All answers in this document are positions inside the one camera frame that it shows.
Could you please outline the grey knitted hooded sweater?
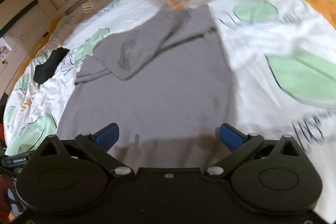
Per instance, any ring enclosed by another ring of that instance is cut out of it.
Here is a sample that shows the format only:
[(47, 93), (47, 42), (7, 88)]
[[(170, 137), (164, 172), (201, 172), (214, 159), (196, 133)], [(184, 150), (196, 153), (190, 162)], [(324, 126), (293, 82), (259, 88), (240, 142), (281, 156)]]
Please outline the grey knitted hooded sweater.
[(84, 59), (57, 135), (116, 123), (109, 152), (131, 168), (206, 168), (226, 154), (218, 129), (233, 109), (234, 75), (209, 6), (163, 7)]

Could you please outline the black folded cloth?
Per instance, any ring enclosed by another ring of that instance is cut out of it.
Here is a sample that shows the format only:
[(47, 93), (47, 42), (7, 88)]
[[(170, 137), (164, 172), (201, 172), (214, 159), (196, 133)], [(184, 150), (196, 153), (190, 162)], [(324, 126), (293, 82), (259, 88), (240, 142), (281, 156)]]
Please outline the black folded cloth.
[(66, 57), (69, 51), (69, 49), (63, 47), (53, 50), (45, 63), (39, 64), (35, 67), (33, 80), (38, 85), (41, 85), (48, 79), (52, 78), (52, 76), (55, 74), (56, 68), (64, 59), (64, 57)]

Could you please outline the white leaf-print bed sheet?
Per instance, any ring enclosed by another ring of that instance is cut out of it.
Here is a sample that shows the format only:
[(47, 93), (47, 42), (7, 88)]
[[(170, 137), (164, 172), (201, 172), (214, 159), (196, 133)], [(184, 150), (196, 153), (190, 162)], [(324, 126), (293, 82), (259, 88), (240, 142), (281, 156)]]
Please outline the white leaf-print bed sheet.
[[(76, 76), (96, 45), (130, 31), (163, 7), (208, 5), (234, 75), (234, 109), (224, 120), (267, 139), (295, 138), (323, 181), (315, 211), (335, 221), (335, 0), (94, 0), (63, 17), (15, 83), (5, 108), (6, 155), (57, 135)], [(38, 85), (35, 67), (70, 51)]]

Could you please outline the beige wooden left bed rail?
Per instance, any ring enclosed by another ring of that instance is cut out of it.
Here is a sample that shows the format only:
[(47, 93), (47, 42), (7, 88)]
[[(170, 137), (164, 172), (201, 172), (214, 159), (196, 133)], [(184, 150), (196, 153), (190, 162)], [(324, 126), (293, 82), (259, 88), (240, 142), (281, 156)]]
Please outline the beige wooden left bed rail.
[(8, 93), (17, 71), (49, 30), (57, 8), (51, 0), (1, 1), (1, 44), (10, 50), (1, 58), (1, 93)]

